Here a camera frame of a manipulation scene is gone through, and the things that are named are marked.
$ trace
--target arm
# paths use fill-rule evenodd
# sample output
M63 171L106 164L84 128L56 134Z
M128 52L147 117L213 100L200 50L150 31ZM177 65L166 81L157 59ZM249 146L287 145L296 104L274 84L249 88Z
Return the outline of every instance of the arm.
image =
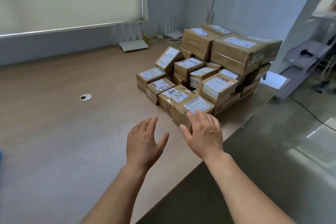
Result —
M161 156L169 133L156 144L154 130L158 117L141 121L127 136L126 165L81 224L127 224L148 170Z
M193 134L184 125L180 129L191 150L208 166L235 224L294 223L223 151L219 121L198 110L195 114L188 112Z

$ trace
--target person's right arm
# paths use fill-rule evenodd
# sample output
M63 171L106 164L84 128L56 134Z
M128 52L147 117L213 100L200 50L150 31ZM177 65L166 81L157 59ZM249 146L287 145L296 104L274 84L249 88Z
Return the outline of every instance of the person's right arm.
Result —
M198 110L188 112L193 133L180 125L191 150L208 166L218 184L235 224L295 223L273 203L223 151L219 121Z

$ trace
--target stack of cardboard boxes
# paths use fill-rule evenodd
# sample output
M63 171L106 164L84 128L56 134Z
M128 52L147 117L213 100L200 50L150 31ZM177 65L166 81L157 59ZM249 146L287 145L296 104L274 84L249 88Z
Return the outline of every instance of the stack of cardboard boxes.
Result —
M219 25L186 29L180 50L167 48L155 68L136 75L137 85L177 125L191 130L187 111L218 115L252 94L281 43Z

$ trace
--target table top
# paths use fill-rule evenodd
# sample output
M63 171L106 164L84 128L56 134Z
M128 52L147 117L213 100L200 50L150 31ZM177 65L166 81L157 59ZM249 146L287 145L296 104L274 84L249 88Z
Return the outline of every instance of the table top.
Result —
M0 68L0 222L78 223L126 163L126 137L158 115L155 132L170 137L148 172L132 223L154 207L198 164L179 128L137 88L135 74L154 67L169 46L124 53L118 46ZM90 93L89 101L80 101ZM256 93L220 114L226 140L269 101Z

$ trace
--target forearm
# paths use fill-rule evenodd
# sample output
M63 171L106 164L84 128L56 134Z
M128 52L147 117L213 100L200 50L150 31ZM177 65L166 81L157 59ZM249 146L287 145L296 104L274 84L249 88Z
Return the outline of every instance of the forearm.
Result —
M229 154L205 161L235 224L294 223L237 166Z
M81 224L129 223L145 176L145 171L124 166Z

